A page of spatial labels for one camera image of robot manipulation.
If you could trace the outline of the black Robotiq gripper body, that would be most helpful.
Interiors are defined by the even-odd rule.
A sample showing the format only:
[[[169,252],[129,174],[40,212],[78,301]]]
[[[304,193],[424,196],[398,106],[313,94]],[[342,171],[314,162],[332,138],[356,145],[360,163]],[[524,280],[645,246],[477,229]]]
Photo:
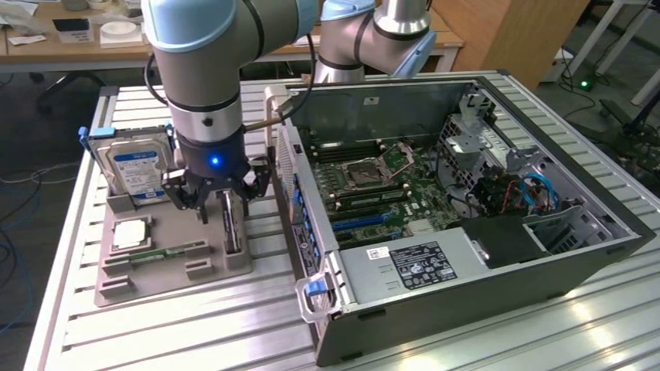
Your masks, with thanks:
[[[181,155],[189,172],[210,179],[217,189],[244,194],[244,177],[250,170],[244,149],[244,129],[214,142],[194,141],[177,133]]]

